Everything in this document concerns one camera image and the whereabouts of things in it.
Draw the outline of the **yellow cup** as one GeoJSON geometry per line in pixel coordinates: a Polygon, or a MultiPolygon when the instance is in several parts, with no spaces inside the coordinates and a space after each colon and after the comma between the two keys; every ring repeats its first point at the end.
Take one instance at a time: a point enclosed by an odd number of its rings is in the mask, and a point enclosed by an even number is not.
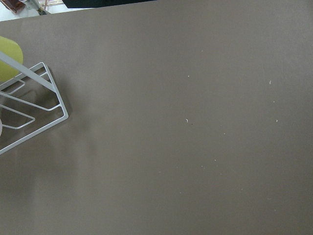
{"type": "MultiPolygon", "coordinates": [[[[17,63],[23,63],[23,52],[19,44],[11,39],[0,37],[0,55],[6,55],[9,57],[9,62],[16,61],[17,63]]],[[[0,81],[5,82],[20,72],[11,64],[6,62],[7,60],[0,60],[0,81]]]]}

